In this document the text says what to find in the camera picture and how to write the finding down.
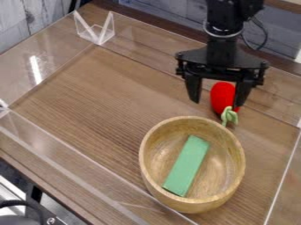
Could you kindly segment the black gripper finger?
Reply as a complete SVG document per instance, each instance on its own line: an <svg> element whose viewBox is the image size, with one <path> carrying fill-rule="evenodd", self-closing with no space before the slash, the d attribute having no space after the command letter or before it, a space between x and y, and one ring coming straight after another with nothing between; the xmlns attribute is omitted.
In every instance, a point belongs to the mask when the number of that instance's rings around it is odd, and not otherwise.
<svg viewBox="0 0 301 225"><path fill-rule="evenodd" d="M239 82L236 86L236 97L235 97L235 106L240 107L245 104L248 95L253 88L253 82L247 80L244 82Z"/></svg>
<svg viewBox="0 0 301 225"><path fill-rule="evenodd" d="M188 73L185 75L185 84L190 100L198 103L201 98L203 78Z"/></svg>

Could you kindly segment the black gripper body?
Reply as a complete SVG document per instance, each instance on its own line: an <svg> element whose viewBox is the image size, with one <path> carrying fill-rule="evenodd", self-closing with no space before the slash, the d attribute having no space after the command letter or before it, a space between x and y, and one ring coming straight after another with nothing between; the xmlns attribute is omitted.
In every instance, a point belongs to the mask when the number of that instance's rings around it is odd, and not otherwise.
<svg viewBox="0 0 301 225"><path fill-rule="evenodd" d="M264 84L268 63L240 48L236 38L211 37L205 47L178 52L176 59L176 73L185 80L197 77L251 83L252 87Z"/></svg>

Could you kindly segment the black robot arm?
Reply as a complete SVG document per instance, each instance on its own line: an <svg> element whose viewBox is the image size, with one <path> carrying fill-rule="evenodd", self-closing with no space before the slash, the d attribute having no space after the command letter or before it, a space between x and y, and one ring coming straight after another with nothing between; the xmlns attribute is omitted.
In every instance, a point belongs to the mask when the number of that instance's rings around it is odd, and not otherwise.
<svg viewBox="0 0 301 225"><path fill-rule="evenodd" d="M207 0L208 16L204 30L208 45L176 54L176 73L185 80L190 100L201 98L203 80L236 84L233 107L241 107L253 88L265 82L268 62L239 46L244 24L264 10L265 0Z"/></svg>

